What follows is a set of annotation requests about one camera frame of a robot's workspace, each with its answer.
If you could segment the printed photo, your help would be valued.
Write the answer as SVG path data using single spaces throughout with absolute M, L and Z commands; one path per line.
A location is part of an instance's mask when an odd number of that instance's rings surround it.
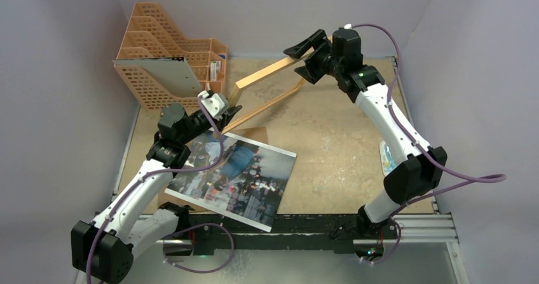
M 204 172 L 179 173 L 165 194 L 270 232 L 297 154 L 227 133 L 219 143 L 212 131 L 196 137 L 188 168 L 221 161 Z

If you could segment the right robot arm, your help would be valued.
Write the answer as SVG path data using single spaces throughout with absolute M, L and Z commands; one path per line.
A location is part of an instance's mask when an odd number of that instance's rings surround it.
M 432 147 L 393 104 L 381 74 L 363 62 L 357 31 L 340 28 L 328 38 L 319 29 L 283 52 L 304 60 L 295 72 L 311 84 L 334 77 L 339 89 L 374 123 L 397 164 L 383 179 L 383 190 L 358 210 L 358 232 L 371 238 L 401 206 L 438 187 L 442 170 L 436 165 L 445 165 L 447 153 L 441 146 Z

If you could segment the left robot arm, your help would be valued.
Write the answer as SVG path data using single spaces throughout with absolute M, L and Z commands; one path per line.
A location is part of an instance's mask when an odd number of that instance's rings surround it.
M 72 265 L 84 272 L 87 283 L 121 283 L 134 260 L 150 245 L 167 235 L 181 239 L 194 229 L 189 225 L 187 208 L 173 203 L 164 204 L 142 223 L 138 219 L 175 175 L 204 172 L 222 161 L 223 130 L 241 106 L 209 98 L 199 99 L 198 105 L 192 114 L 179 103 L 164 107 L 154 142 L 135 177 L 90 222 L 81 220 L 72 228 Z M 217 158 L 204 166 L 186 167 L 191 155 L 188 144 L 209 130 L 217 134 Z

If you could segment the wooden picture frame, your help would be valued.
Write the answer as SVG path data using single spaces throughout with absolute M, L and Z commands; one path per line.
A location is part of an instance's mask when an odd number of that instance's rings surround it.
M 260 83 L 261 81 L 264 81 L 265 79 L 268 79 L 269 77 L 277 74 L 278 72 L 296 64 L 300 60 L 304 60 L 308 55 L 313 53 L 313 49 L 310 48 L 308 51 L 299 57 L 299 59 L 286 57 L 284 59 L 281 59 L 251 75 L 248 75 L 239 81 L 237 81 L 234 84 L 234 87 L 229 95 L 228 102 L 230 106 L 237 106 L 240 98 L 242 96 L 242 93 L 249 87 L 254 86 L 257 83 Z M 301 89 L 301 87 L 305 84 L 306 80 L 301 78 L 295 87 L 291 88 L 289 91 L 286 91 L 279 96 L 275 97 L 274 99 L 270 100 L 269 102 L 263 104 L 262 106 L 258 107 L 257 109 L 254 109 L 253 111 L 250 111 L 248 114 L 240 117 L 239 119 L 236 119 L 233 122 L 230 122 L 227 124 L 227 126 L 223 129 L 222 134 L 231 132 L 235 128 L 239 127 L 240 125 L 246 123 L 247 121 L 255 118 L 256 116 L 260 115 L 262 112 L 266 111 L 270 107 L 274 106 L 275 104 L 285 100 L 286 98 L 289 98 L 293 96 L 297 91 Z

